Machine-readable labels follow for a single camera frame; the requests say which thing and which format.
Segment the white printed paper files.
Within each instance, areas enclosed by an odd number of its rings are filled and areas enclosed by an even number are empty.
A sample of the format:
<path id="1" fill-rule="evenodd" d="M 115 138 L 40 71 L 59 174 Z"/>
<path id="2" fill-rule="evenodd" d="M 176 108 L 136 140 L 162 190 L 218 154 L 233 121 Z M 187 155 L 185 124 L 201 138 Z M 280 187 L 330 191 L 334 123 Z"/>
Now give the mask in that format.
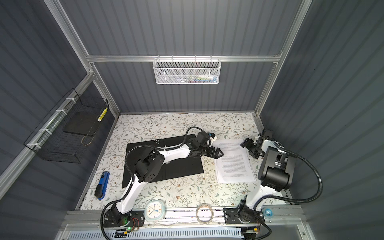
<path id="1" fill-rule="evenodd" d="M 215 160 L 218 183 L 251 183 L 255 182 L 255 174 L 251 168 L 248 153 L 241 147 L 243 140 L 217 140 L 214 147 L 224 155 Z"/>

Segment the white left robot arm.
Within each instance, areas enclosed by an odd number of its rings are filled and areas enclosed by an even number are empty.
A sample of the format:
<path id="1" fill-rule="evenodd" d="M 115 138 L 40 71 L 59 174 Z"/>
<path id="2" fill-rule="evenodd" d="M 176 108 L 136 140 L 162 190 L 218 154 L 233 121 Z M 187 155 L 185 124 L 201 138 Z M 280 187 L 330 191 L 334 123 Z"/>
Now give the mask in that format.
<path id="1" fill-rule="evenodd" d="M 155 147 L 138 145 L 130 149 L 125 156 L 125 169 L 131 175 L 131 180 L 120 200 L 115 204 L 116 212 L 128 214 L 134 207 L 134 202 L 144 186 L 159 174 L 163 165 L 173 160 L 195 156 L 207 156 L 219 159 L 224 156 L 222 150 L 213 147 L 214 137 L 204 131 L 194 138 L 184 136 L 182 143 L 171 147 Z"/>

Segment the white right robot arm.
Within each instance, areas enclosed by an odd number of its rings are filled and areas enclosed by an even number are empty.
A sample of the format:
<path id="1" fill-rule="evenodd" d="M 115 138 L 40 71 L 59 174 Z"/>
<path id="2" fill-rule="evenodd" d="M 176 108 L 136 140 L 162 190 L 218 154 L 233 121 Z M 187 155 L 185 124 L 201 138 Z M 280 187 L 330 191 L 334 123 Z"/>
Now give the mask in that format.
<path id="1" fill-rule="evenodd" d="M 273 139 L 273 131 L 267 129 L 264 129 L 254 141 L 247 138 L 241 147 L 246 148 L 255 159 L 263 157 L 258 172 L 260 185 L 241 201 L 238 209 L 239 219 L 247 223 L 255 219 L 253 211 L 261 211 L 262 205 L 266 202 L 263 197 L 289 189 L 297 158 L 283 151 L 279 143 Z"/>

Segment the blue tape roll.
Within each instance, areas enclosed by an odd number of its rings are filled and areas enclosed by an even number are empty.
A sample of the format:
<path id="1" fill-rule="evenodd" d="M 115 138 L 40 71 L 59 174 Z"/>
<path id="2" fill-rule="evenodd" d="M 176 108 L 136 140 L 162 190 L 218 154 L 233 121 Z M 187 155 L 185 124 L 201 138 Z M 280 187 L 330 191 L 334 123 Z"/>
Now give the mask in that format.
<path id="1" fill-rule="evenodd" d="M 263 209 L 263 215 L 265 218 L 272 218 L 274 213 L 270 208 Z"/>

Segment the white square clock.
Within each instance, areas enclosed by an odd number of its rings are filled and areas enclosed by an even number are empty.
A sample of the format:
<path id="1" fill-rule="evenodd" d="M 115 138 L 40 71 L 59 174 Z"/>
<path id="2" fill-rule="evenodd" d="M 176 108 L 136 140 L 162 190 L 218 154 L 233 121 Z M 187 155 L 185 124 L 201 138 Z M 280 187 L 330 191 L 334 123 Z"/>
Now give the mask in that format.
<path id="1" fill-rule="evenodd" d="M 162 220 L 166 215 L 166 205 L 162 200 L 149 201 L 145 206 L 145 220 L 156 222 Z"/>

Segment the blue and black stapler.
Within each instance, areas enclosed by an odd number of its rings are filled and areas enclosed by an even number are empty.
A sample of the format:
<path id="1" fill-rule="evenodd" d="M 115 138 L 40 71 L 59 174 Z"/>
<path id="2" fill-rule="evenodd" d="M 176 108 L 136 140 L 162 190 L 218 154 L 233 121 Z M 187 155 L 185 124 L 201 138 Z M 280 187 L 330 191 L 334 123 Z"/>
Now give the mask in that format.
<path id="1" fill-rule="evenodd" d="M 110 172 L 108 172 L 108 171 L 104 171 L 101 175 L 101 178 L 100 178 L 99 183 L 95 189 L 95 194 L 94 194 L 94 196 L 98 200 L 102 200 L 106 195 L 109 177 L 110 177 Z"/>

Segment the yellow marker pen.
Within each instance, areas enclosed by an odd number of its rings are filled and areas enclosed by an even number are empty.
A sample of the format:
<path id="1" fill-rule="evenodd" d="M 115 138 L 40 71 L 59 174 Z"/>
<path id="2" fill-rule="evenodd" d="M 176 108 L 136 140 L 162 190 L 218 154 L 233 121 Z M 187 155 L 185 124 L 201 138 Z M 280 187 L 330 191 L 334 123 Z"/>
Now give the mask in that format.
<path id="1" fill-rule="evenodd" d="M 108 112 L 108 107 L 106 107 L 106 108 L 101 112 L 101 114 L 99 115 L 97 121 L 98 121 L 98 122 L 101 122 L 101 121 L 103 120 L 103 118 L 104 118 L 104 116 L 106 115 L 107 112 Z"/>

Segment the black foam pad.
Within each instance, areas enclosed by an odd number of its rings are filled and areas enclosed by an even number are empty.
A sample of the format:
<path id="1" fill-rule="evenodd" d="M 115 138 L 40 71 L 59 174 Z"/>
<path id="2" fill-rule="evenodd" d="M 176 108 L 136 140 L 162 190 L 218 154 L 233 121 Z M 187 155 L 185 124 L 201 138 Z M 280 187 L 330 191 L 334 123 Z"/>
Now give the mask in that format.
<path id="1" fill-rule="evenodd" d="M 98 115 L 93 113 L 77 112 L 66 124 L 64 133 L 93 137 L 101 122 L 98 122 Z"/>

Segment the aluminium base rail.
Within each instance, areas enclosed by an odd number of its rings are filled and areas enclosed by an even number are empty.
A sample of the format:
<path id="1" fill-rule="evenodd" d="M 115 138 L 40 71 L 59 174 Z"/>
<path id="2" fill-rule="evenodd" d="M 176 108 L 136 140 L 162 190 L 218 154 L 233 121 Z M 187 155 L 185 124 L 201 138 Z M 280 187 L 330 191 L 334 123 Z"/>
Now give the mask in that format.
<path id="1" fill-rule="evenodd" d="M 307 218 L 300 205 L 268 205 L 263 209 L 270 208 L 274 215 L 272 218 L 265 218 L 267 223 L 273 225 L 287 224 L 295 225 L 299 222 L 306 223 Z M 88 226 L 94 229 L 100 229 L 101 226 L 101 210 L 87 211 L 68 211 L 65 219 L 60 227 L 64 230 L 67 226 Z M 148 222 L 145 220 L 145 210 L 133 210 L 128 214 L 129 217 L 139 220 L 140 228 L 154 228 L 158 226 L 170 227 L 186 227 L 194 225 L 202 225 L 203 221 L 211 221 L 208 225 L 254 225 L 256 220 L 247 223 L 239 220 L 238 211 L 235 208 L 213 207 L 211 210 L 203 207 L 201 210 L 197 208 L 167 208 L 165 217 L 156 222 Z"/>

